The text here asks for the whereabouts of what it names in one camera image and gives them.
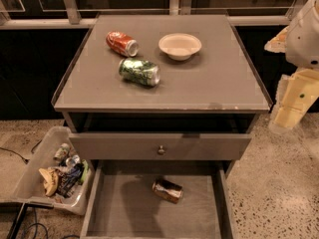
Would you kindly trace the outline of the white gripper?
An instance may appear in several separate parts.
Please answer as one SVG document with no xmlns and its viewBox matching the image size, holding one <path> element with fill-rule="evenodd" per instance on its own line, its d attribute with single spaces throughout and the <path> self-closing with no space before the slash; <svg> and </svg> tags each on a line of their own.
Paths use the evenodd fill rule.
<svg viewBox="0 0 319 239">
<path fill-rule="evenodd" d="M 293 129 L 319 98 L 319 0 L 308 0 L 289 28 L 269 40 L 264 50 L 285 53 L 289 63 L 301 67 L 281 77 L 272 111 L 275 127 Z"/>
</svg>

